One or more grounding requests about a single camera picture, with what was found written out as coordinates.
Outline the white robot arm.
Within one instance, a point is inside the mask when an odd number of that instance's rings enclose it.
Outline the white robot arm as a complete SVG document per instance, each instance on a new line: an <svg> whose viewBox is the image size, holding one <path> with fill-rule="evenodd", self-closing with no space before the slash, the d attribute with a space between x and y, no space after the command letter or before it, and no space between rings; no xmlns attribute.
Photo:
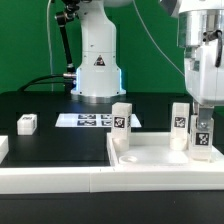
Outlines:
<svg viewBox="0 0 224 224"><path fill-rule="evenodd" d="M111 98L124 92L116 64L116 27L106 7L134 0L81 0L82 63L78 67L77 96ZM196 127L212 128L212 113L224 105L224 0L158 0L178 20L177 43L184 49L184 78L194 99Z"/></svg>

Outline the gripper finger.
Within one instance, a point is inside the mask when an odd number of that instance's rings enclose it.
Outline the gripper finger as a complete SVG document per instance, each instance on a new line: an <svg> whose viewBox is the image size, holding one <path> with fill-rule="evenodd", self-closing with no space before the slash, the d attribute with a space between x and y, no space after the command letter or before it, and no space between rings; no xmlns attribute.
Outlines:
<svg viewBox="0 0 224 224"><path fill-rule="evenodd" d="M197 116L196 127L198 130L209 130L214 107L211 105L201 105L198 102L193 103L193 113Z"/></svg>

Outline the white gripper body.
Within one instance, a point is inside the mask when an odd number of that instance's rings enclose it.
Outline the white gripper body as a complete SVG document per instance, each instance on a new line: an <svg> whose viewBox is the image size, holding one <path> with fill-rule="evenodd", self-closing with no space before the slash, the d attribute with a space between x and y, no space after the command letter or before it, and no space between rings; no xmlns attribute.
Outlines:
<svg viewBox="0 0 224 224"><path fill-rule="evenodd" d="M201 105L224 105L224 54L220 67L216 58L215 44L185 50L186 90Z"/></svg>

